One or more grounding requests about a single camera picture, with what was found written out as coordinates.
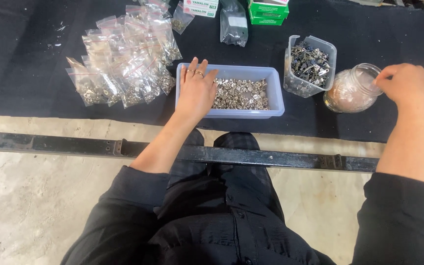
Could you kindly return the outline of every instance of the dark plastic bag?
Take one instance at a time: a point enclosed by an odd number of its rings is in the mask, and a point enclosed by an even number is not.
[[[244,47],[248,40],[248,21],[243,6],[237,0],[221,0],[220,42]]]

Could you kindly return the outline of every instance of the cardboard box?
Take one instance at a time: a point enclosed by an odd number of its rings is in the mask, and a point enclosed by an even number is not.
[[[272,18],[272,19],[285,19],[289,15],[289,7],[286,6],[286,9],[284,10],[284,13],[278,14],[278,13],[268,13],[268,12],[255,12],[253,13],[253,16],[259,16],[259,17],[265,17],[265,18]]]
[[[207,16],[207,17],[215,17],[215,13],[217,10],[212,9],[200,9],[197,7],[189,6],[188,4],[184,3],[184,12],[193,14],[193,15],[201,15],[201,16]]]
[[[282,25],[282,22],[284,22],[284,19],[272,19],[272,18],[267,18],[267,17],[254,16],[251,13],[251,9],[249,10],[249,13],[250,13],[251,24],[253,24],[253,25],[276,25],[276,26],[280,26],[280,25]]]
[[[279,4],[272,0],[248,0],[248,9],[253,14],[261,12],[282,15],[286,11],[289,12],[286,4]]]
[[[184,0],[184,5],[199,9],[217,10],[219,2],[209,0]]]

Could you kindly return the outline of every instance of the table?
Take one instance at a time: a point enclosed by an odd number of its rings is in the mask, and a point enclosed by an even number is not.
[[[173,12],[178,0],[172,0]],[[129,0],[0,1],[0,115],[113,119],[163,125],[174,111],[174,91],[149,105],[123,109],[85,107],[65,72],[65,57],[80,60],[86,51],[84,30],[109,15],[122,15]],[[211,64],[270,66],[283,78],[284,52],[290,35],[313,35],[338,49],[336,71],[358,63],[379,67],[408,62],[424,66],[424,11],[369,7],[345,0],[291,1],[282,26],[249,25],[245,48],[219,42],[220,23],[199,17],[182,35],[175,34],[184,60],[207,58]],[[275,133],[385,142],[395,125],[396,106],[385,95],[357,114],[336,114],[323,94],[303,99],[283,90],[286,111],[267,120],[203,119],[199,126],[222,131]]]

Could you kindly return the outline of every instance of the woman's right hand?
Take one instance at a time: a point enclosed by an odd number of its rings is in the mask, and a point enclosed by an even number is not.
[[[411,64],[391,65],[374,79],[397,106],[418,109],[424,106],[424,68]]]

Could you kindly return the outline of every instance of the gray floor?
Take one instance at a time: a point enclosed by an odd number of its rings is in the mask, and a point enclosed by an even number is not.
[[[0,117],[0,132],[150,142],[161,127],[109,120]],[[224,132],[202,131],[206,145]],[[256,134],[262,149],[379,157],[384,145]],[[0,265],[58,264],[129,160],[0,152]],[[269,169],[286,224],[338,264],[348,264],[356,213],[370,175]]]

